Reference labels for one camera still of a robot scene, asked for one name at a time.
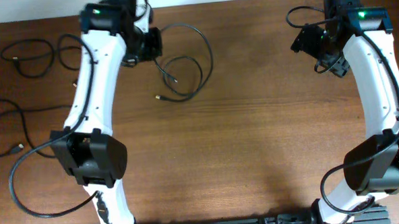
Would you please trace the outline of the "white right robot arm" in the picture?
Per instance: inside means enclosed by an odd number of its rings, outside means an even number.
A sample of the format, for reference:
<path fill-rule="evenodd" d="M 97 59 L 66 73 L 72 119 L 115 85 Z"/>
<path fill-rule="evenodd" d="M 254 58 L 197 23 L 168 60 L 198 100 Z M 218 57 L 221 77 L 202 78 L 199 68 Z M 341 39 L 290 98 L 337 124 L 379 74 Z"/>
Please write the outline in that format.
<path fill-rule="evenodd" d="M 319 74 L 352 70 L 367 133 L 338 166 L 342 181 L 331 192 L 321 191 L 311 221 L 355 224 L 379 199 L 399 193 L 399 69 L 385 8 L 330 8 L 325 16 L 301 24 L 291 49 L 314 57 Z"/>

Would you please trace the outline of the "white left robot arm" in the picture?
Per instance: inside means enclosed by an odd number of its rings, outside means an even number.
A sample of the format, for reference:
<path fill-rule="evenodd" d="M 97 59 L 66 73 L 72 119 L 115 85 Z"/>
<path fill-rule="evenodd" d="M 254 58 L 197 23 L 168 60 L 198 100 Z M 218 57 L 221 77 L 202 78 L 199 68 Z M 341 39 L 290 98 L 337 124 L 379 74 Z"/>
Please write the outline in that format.
<path fill-rule="evenodd" d="M 113 101 L 121 66 L 160 56 L 148 2 L 89 3 L 80 14 L 82 57 L 71 111 L 51 149 L 66 174 L 90 195 L 100 224 L 135 224 L 123 187 L 125 145 L 113 138 Z"/>

